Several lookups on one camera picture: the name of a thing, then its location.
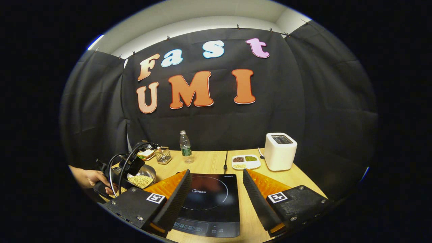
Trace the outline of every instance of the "ceiling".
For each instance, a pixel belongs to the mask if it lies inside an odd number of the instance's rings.
[[[286,6],[270,0],[166,0],[125,19],[106,33],[99,51],[112,53],[154,29],[193,18],[240,16],[275,23]]]

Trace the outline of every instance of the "water bottle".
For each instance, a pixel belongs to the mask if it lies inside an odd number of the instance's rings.
[[[189,141],[185,130],[180,131],[180,149],[184,162],[188,164],[192,163],[194,160],[192,158],[191,142]]]

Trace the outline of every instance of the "stainless steel bowl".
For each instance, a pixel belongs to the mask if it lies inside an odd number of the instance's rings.
[[[136,174],[136,175],[134,175],[134,176],[148,176],[148,177],[150,177],[151,179],[152,179],[152,182],[148,185],[148,186],[150,186],[150,185],[153,185],[153,182],[155,181],[155,178],[156,178],[156,171],[155,171],[155,169],[153,168],[153,167],[151,167],[150,165],[143,165],[142,167],[141,167],[141,169],[138,171],[138,174]],[[133,175],[131,175],[131,174],[127,174],[127,177],[128,178],[130,178],[130,177],[134,177]]]

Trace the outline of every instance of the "midea logo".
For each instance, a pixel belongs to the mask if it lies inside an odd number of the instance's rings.
[[[192,192],[206,193],[206,192],[204,192],[204,191],[198,191],[198,190],[196,190],[196,189],[193,189]]]

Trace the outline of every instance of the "toaster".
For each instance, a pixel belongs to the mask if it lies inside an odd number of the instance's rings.
[[[264,160],[271,171],[291,169],[297,142],[282,132],[267,133]]]

